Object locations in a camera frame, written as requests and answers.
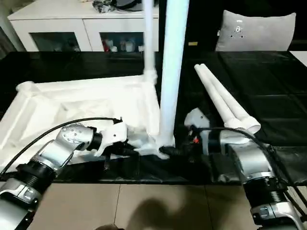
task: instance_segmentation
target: glass cabinet door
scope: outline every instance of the glass cabinet door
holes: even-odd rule
[[[39,51],[80,51],[74,32],[30,33]]]
[[[93,51],[142,52],[143,18],[84,19]],[[153,47],[159,50],[159,19],[153,19]]]
[[[11,21],[27,51],[92,51],[82,19]]]
[[[142,52],[143,33],[100,33],[105,52]]]

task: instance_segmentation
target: white cabinet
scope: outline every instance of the white cabinet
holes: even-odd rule
[[[159,8],[153,10],[154,49],[159,47]],[[142,49],[143,12],[98,13],[91,2],[37,0],[10,15],[27,51],[115,51]]]
[[[11,21],[27,51],[91,51],[82,19]]]

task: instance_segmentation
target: floor tile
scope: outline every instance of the floor tile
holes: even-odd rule
[[[214,230],[256,230],[241,186],[206,186]]]
[[[204,187],[121,185],[115,224],[125,230],[211,230]]]
[[[53,184],[29,230],[95,230],[113,224],[119,184]]]

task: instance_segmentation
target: white pipe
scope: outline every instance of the white pipe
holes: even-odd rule
[[[224,126],[228,128],[244,128],[244,125],[240,120],[238,120],[234,114],[230,111],[225,101],[222,99],[216,88],[213,86],[211,81],[203,73],[200,65],[194,66],[202,84],[205,86],[212,102],[214,103],[217,111],[219,112],[222,120],[224,121]]]
[[[201,64],[201,69],[226,102],[231,112],[243,123],[245,129],[253,134],[257,133],[261,128],[260,123],[245,111],[245,109],[236,101],[231,93],[220,83],[205,64]]]
[[[154,66],[154,41],[153,41],[153,0],[143,0],[143,7],[145,13],[145,32],[144,32],[144,76],[147,80],[156,83],[157,72]]]
[[[158,142],[172,146],[189,0],[168,0],[166,7]]]

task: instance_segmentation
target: white pvc pipe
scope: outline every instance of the white pvc pipe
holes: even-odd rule
[[[238,101],[231,95],[231,93],[224,87],[224,85],[220,83],[220,81],[205,64],[201,64],[201,70],[216,88],[220,96],[228,105],[231,112],[243,123],[245,129],[253,134],[257,133],[261,128],[260,123],[245,111],[245,109],[238,103]]]
[[[160,145],[172,146],[189,0],[168,0],[160,103]]]
[[[154,66],[154,41],[153,41],[153,0],[143,0],[143,8],[145,13],[145,32],[144,32],[144,76],[148,80],[154,81],[156,83],[157,73]]]
[[[240,120],[238,120],[231,110],[228,108],[227,104],[220,96],[216,88],[213,86],[211,81],[203,73],[200,65],[194,66],[202,84],[205,86],[208,95],[210,96],[212,102],[214,103],[217,111],[219,112],[222,120],[224,121],[224,126],[228,128],[244,128],[244,125]]]

